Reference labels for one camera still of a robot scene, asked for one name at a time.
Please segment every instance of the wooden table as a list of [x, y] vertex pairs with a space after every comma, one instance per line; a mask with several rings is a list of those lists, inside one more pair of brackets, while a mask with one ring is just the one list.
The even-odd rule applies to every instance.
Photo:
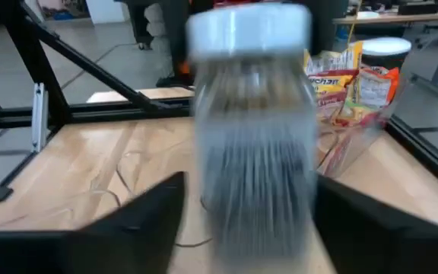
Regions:
[[377, 18], [358, 18], [356, 16], [347, 16], [346, 18], [334, 19], [334, 24], [375, 24], [375, 23], [396, 23], [396, 22], [417, 22], [417, 21], [438, 21], [436, 14], [416, 14], [416, 15], [398, 15], [396, 11], [386, 12]]
[[[154, 89], [149, 97], [190, 96], [183, 89]], [[115, 92], [96, 93], [89, 102], [123, 100]], [[131, 188], [139, 194], [160, 178], [178, 170], [190, 172], [187, 207], [182, 221], [182, 244], [208, 237], [193, 164], [192, 118], [150, 119], [117, 123], [65, 126], [14, 179], [14, 194], [0, 203], [0, 223], [38, 212], [66, 197], [88, 190], [111, 190], [121, 201], [129, 194], [116, 174], [116, 165], [127, 151], [139, 151], [124, 167], [139, 169]], [[342, 183], [378, 200], [438, 224], [438, 179], [389, 135], [379, 137], [340, 177]], [[88, 216], [99, 215], [103, 203]], [[308, 273], [333, 274], [332, 264], [316, 229], [309, 237]], [[171, 273], [210, 273], [207, 245], [176, 248]]]

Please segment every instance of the white lid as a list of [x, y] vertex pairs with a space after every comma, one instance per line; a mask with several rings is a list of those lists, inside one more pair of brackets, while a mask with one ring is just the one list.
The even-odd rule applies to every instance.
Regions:
[[374, 11], [359, 11], [357, 13], [356, 19], [370, 19], [370, 18], [378, 18], [379, 13]]
[[410, 41], [403, 38], [380, 37], [363, 41], [363, 54], [369, 56], [392, 56], [407, 53], [410, 49]]
[[256, 3], [216, 8], [187, 23], [192, 59], [309, 48], [311, 16], [297, 4]]

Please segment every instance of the blurry jar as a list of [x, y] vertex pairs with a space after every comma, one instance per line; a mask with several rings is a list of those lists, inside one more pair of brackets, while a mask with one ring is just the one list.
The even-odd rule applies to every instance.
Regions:
[[[214, 245], [227, 247], [215, 251], [222, 260], [287, 257], [305, 245], [316, 188], [316, 101], [303, 71], [310, 20], [301, 5], [261, 3], [215, 9], [188, 22], [198, 170]], [[269, 186], [289, 190], [282, 194], [290, 195], [286, 202], [275, 191], [248, 193]], [[251, 209], [241, 203], [249, 194], [257, 199]], [[284, 206], [291, 207], [289, 216]], [[254, 212], [258, 225], [235, 229], [250, 225], [242, 213], [231, 214], [238, 208]], [[280, 213], [261, 214], [269, 211]], [[281, 235], [268, 235], [269, 225]]]

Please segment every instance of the gray floor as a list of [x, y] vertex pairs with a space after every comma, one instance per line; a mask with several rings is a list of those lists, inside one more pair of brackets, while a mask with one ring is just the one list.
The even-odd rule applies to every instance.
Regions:
[[[132, 88], [153, 88], [158, 78], [170, 73], [169, 59], [161, 52], [141, 51], [134, 45], [131, 25], [102, 24], [90, 21], [54, 22], [49, 26], [75, 49], [96, 61]], [[413, 40], [420, 29], [407, 32]], [[71, 104], [83, 103], [96, 91], [109, 88], [76, 65], [44, 46], [56, 77]], [[403, 72], [430, 78], [438, 63], [438, 46], [423, 52], [412, 50]], [[3, 107], [28, 107], [32, 104], [33, 82], [17, 54], [9, 35], [0, 28], [0, 104]], [[398, 105], [396, 115], [413, 127], [438, 126], [438, 95], [409, 87]], [[438, 147], [438, 132], [424, 135]], [[18, 165], [30, 150], [30, 130], [11, 129], [0, 138], [0, 181]]]

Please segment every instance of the chip bag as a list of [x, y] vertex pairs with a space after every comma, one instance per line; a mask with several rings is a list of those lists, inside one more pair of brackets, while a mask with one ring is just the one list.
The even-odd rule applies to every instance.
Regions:
[[351, 44], [344, 52], [322, 52], [316, 58], [312, 58], [305, 49], [303, 54], [303, 69], [307, 75], [319, 72], [328, 72], [345, 69], [358, 69], [363, 54], [363, 42]]
[[358, 70], [321, 72], [309, 76], [316, 91], [317, 118], [330, 119], [344, 105], [348, 92], [346, 87], [356, 78]]
[[400, 72], [398, 68], [365, 67], [348, 89], [348, 100], [373, 108], [388, 106], [395, 97]]
[[346, 100], [339, 114], [332, 117], [332, 124], [341, 127], [368, 126], [380, 114], [378, 109]]

